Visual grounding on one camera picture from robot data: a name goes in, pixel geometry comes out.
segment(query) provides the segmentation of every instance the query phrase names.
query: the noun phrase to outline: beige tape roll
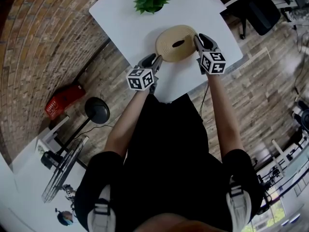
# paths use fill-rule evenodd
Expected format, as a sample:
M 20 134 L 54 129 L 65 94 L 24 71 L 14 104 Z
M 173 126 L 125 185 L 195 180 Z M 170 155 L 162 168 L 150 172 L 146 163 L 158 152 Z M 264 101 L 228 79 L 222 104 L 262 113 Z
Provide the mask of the beige tape roll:
M 193 41 L 195 34 L 195 30 L 186 25 L 164 31 L 155 43 L 157 54 L 162 55 L 166 62 L 178 62 L 191 56 L 196 51 Z

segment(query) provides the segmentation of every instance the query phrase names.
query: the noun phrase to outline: potted plant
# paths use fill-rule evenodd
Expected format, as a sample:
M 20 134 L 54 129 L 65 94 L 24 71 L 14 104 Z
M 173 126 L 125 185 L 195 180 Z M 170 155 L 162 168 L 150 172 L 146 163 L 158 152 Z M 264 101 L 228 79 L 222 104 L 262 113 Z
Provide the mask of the potted plant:
M 164 4 L 167 4 L 169 0 L 135 0 L 136 11 L 144 13 L 145 11 L 155 13 L 161 10 Z

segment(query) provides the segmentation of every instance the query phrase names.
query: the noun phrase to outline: red brick wall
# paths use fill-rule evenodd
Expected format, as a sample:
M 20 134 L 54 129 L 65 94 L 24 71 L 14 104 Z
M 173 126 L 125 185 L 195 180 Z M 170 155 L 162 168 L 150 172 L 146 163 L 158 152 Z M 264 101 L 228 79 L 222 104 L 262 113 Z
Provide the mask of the red brick wall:
M 0 37 L 0 145 L 14 159 L 39 132 L 44 107 L 107 36 L 97 0 L 14 0 Z

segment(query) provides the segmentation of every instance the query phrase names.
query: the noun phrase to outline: white desk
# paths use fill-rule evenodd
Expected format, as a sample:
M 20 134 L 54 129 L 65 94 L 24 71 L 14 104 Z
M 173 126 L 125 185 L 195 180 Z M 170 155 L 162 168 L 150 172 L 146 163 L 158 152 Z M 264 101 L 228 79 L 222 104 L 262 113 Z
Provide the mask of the white desk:
M 242 53 L 228 26 L 211 0 L 170 0 L 155 15 L 140 15 L 134 0 L 98 0 L 89 10 L 131 66 L 155 52 L 157 37 L 175 25 L 188 25 L 214 39 L 230 66 Z M 172 102 L 206 81 L 200 74 L 196 52 L 179 63 L 163 62 L 155 96 Z

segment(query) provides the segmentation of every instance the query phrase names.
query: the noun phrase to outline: cable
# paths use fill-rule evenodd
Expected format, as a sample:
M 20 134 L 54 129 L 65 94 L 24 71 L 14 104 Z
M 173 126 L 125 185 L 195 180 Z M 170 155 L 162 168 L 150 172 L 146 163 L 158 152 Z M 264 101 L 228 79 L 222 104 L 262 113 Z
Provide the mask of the cable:
M 207 95 L 208 89 L 209 89 L 209 83 L 207 82 L 207 89 L 206 89 L 206 84 L 205 84 L 205 94 L 204 94 L 204 98 L 203 98 L 203 101 L 202 101 L 201 107 L 200 107 L 200 109 L 199 109 L 199 116 L 200 116 L 200 117 L 202 117 L 203 104 L 204 104 L 204 101 L 205 101 L 205 98 L 206 98 L 206 95 Z
M 102 128 L 102 127 L 104 127 L 104 126 L 95 126 L 94 128 Z M 88 132 L 92 131 L 94 128 L 92 128 L 91 130 L 88 130 L 88 131 L 85 131 L 85 132 L 79 134 L 77 137 L 74 137 L 73 140 L 79 138 L 81 135 L 83 135 L 83 134 L 85 134 L 85 133 L 88 133 Z
M 100 99 L 104 100 L 104 99 L 102 99 L 102 91 L 103 91 L 103 89 L 101 89 L 101 92 L 100 92 Z
M 300 42 L 300 44 L 301 44 L 301 47 L 300 47 L 300 49 L 299 49 L 299 44 L 298 44 L 298 42 L 299 42 L 299 35 L 298 35 L 298 32 L 297 32 L 297 28 L 295 28 L 295 31 L 296 31 L 296 34 L 297 34 L 297 42 L 296 42 L 296 44 L 297 44 L 297 49 L 298 49 L 298 52 L 299 53 L 301 53 L 302 52 L 302 50 L 303 50 L 303 43 L 304 43 L 304 36 L 306 35 L 306 34 L 309 34 L 309 32 L 305 32 L 305 33 L 303 33 L 302 34 L 302 36 L 301 36 L 301 42 Z M 301 74 L 302 74 L 302 72 L 303 72 L 303 70 L 304 70 L 304 67 L 305 67 L 305 60 L 306 60 L 306 55 L 307 55 L 307 49 L 308 49 L 308 46 L 309 46 L 309 40 L 307 41 L 307 44 L 306 44 L 306 49 L 305 49 L 305 52 L 304 52 L 304 57 L 303 57 L 303 63 L 302 63 L 302 67 L 301 67 L 301 71 L 300 71 L 300 73 L 298 74 L 298 76 L 296 77 L 296 79 L 295 79 L 295 82 L 294 82 L 294 89 L 295 89 L 295 92 L 296 92 L 296 94 L 297 95 L 299 95 L 300 96 L 300 94 L 299 94 L 299 91 L 298 91 L 298 89 L 297 89 L 297 87 L 296 87 L 296 83 L 297 83 L 297 80 L 299 79 L 299 77 L 301 76 Z

